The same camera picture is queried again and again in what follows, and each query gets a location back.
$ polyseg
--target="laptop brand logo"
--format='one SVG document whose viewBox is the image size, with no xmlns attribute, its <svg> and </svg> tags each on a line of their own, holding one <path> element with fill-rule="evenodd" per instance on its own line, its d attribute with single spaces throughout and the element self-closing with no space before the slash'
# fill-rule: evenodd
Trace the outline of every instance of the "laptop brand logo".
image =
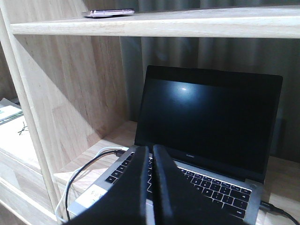
<svg viewBox="0 0 300 225">
<path fill-rule="evenodd" d="M 187 157 L 195 158 L 193 155 L 186 154 Z"/>
</svg>

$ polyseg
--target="black screen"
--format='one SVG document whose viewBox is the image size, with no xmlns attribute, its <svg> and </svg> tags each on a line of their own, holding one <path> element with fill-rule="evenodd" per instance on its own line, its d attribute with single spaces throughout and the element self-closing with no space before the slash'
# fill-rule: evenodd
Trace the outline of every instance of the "black screen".
<svg viewBox="0 0 300 225">
<path fill-rule="evenodd" d="M 135 143 L 162 144 L 178 160 L 255 179 L 264 174 L 281 81 L 150 66 Z"/>
</svg>

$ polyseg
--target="white sticker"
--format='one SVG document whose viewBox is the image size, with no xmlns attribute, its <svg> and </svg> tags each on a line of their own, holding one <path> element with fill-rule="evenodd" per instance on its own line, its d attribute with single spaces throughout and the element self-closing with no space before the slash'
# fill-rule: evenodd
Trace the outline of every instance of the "white sticker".
<svg viewBox="0 0 300 225">
<path fill-rule="evenodd" d="M 93 184 L 75 201 L 83 207 L 88 208 L 106 194 L 106 190 Z"/>
</svg>

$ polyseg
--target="smartphone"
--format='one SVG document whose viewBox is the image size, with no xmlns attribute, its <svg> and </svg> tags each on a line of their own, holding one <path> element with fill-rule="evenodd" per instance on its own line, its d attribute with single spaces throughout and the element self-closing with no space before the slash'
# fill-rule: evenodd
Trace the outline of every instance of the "smartphone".
<svg viewBox="0 0 300 225">
<path fill-rule="evenodd" d="M 89 12 L 83 12 L 84 17 L 109 17 L 114 15 L 128 15 L 133 14 L 135 11 L 133 8 L 122 8 L 122 9 L 108 9 L 108 10 L 91 10 Z"/>
</svg>

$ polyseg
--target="laptop keyboard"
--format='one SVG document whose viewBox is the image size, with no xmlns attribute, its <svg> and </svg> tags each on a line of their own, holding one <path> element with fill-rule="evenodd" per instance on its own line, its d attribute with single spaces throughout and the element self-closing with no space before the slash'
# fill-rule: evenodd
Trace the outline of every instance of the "laptop keyboard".
<svg viewBox="0 0 300 225">
<path fill-rule="evenodd" d="M 134 153 L 131 153 L 126 160 L 105 180 L 113 184 L 125 171 Z M 213 177 L 208 177 L 193 171 L 178 167 L 184 177 L 196 188 L 199 193 L 208 197 L 222 209 L 239 218 L 244 218 L 251 191 L 238 187 Z M 152 200 L 152 158 L 149 159 L 147 198 Z"/>
</svg>

